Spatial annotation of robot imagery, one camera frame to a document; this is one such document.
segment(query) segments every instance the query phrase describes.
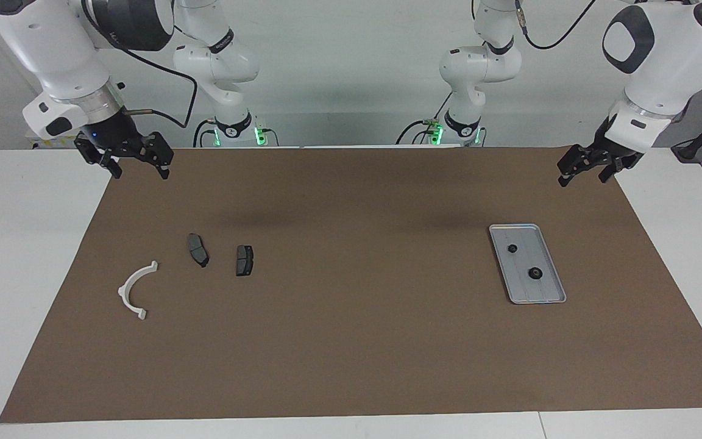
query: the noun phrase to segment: white panel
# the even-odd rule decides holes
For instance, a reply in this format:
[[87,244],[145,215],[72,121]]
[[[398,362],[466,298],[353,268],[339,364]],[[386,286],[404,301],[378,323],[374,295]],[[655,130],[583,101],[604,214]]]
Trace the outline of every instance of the white panel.
[[0,425],[21,439],[544,439],[538,414],[205,419]]
[[76,151],[0,151],[0,413],[109,178]]
[[702,325],[702,167],[653,149],[616,179]]
[[548,439],[702,438],[702,409],[541,413]]

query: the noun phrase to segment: green led light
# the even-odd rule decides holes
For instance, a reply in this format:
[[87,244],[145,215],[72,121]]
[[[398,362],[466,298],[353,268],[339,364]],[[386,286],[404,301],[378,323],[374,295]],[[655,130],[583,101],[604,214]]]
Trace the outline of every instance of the green led light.
[[438,131],[434,134],[432,134],[432,144],[433,145],[439,145],[441,144],[441,141],[443,140],[443,127],[441,127],[440,124],[435,125],[436,128],[438,128]]
[[261,145],[266,145],[267,144],[267,136],[264,135],[264,133],[261,132],[259,127],[254,127],[253,130],[256,133],[256,142],[257,144]]

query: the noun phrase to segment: black knob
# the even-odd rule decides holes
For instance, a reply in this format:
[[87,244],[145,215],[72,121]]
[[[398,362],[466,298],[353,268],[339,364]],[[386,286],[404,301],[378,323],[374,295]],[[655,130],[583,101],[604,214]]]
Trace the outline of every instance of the black knob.
[[544,276],[543,270],[539,269],[536,266],[532,267],[529,271],[527,271],[527,274],[529,274],[530,277],[532,277],[535,280],[538,280]]

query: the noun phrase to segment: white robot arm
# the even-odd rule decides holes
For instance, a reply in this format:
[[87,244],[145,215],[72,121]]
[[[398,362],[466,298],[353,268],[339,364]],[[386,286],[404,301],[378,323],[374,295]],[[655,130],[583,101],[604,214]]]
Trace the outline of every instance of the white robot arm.
[[223,142],[257,140],[256,125],[237,83],[259,75],[259,61],[235,36],[219,0],[178,0],[184,33],[197,40],[175,50],[178,71],[194,77],[213,103],[216,132]]
[[23,117],[44,139],[80,128],[75,146],[89,164],[121,175],[114,157],[133,157],[169,175],[172,149],[159,133],[142,136],[83,28],[89,12],[117,45],[159,50],[172,36],[172,5],[153,0],[0,0],[0,34],[42,85]]
[[702,90],[702,2],[627,6],[608,25],[603,52],[630,80],[594,142],[586,148],[573,145],[558,162],[563,187],[596,166],[605,166],[604,183],[635,166]]
[[514,0],[480,0],[475,28],[484,44],[450,50],[441,59],[441,77],[452,88],[441,115],[444,143],[475,142],[486,103],[480,85],[510,80],[522,67],[514,45],[519,31]]

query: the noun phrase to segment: curved white part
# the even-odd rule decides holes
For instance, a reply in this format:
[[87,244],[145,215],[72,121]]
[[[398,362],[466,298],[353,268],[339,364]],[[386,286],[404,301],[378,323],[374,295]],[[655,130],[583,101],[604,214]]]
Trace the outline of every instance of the curved white part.
[[140,317],[140,320],[145,320],[145,314],[147,311],[142,308],[132,306],[131,302],[129,302],[129,292],[132,291],[132,286],[134,286],[136,281],[138,281],[141,277],[144,277],[146,274],[155,273],[157,269],[158,262],[151,262],[150,266],[142,267],[141,269],[135,271],[131,276],[129,276],[125,284],[118,289],[118,295],[123,300],[123,304],[126,305],[126,308],[131,309],[132,312],[136,312],[137,317]]

